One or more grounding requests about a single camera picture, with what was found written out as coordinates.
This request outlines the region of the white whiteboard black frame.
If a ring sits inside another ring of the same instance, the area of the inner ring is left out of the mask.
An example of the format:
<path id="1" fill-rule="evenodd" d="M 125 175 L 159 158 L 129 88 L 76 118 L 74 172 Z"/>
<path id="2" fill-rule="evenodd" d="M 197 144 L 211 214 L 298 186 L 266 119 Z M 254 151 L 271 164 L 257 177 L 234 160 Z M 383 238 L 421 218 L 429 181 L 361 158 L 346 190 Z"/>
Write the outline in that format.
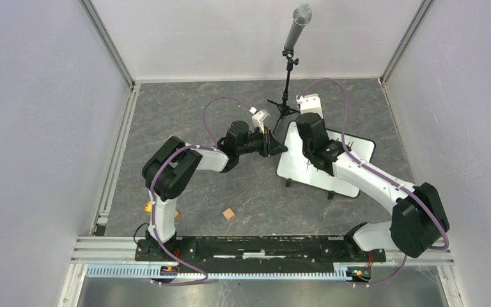
<path id="1" fill-rule="evenodd" d="M 328 136 L 331 139 L 341 141 L 341 132 L 331 129 L 326 129 Z M 360 158 L 371 161 L 376 148 L 374 141 L 346 134 L 346 144 Z M 284 138 L 284 146 L 288 151 L 283 152 L 277 166 L 277 176 L 286 179 L 290 186 L 291 182 L 298 182 L 316 187 L 329 193 L 331 200 L 336 194 L 349 198 L 357 198 L 360 190 L 354 185 L 340 180 L 336 177 L 331 177 L 327 173 L 316 169 L 308 159 L 302 154 L 302 140 L 299 136 L 296 123 L 288 124 L 286 135 Z"/>

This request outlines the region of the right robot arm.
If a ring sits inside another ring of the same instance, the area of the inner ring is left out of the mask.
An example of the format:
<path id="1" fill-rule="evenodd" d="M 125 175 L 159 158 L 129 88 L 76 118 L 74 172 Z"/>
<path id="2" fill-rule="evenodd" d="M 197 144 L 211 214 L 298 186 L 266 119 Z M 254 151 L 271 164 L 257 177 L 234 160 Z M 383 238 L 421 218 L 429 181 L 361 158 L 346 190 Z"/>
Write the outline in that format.
<path id="1" fill-rule="evenodd" d="M 331 139 L 319 114 L 296 119 L 303 156 L 319 171 L 348 182 L 381 204 L 391 215 L 383 223 L 361 223 L 346 234 L 344 254 L 362 260 L 375 249 L 398 249 L 418 258 L 428 249 L 449 247 L 450 225 L 438 190 L 400 180 L 360 158 L 345 144 L 345 136 Z"/>

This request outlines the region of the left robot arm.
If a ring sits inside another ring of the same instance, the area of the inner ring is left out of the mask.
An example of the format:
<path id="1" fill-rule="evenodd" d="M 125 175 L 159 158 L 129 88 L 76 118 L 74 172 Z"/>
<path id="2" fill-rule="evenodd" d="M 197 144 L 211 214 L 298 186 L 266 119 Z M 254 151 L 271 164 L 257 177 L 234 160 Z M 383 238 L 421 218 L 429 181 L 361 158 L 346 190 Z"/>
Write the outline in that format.
<path id="1" fill-rule="evenodd" d="M 288 148 L 267 127 L 250 130 L 244 121 L 234 121 L 226 135 L 214 147 L 193 145 L 170 137 L 148 160 L 142 176 L 149 200 L 145 210 L 150 215 L 146 240 L 159 260 L 169 260 L 175 253 L 175 213 L 178 197 L 197 171 L 227 173 L 245 154 L 273 157 Z"/>

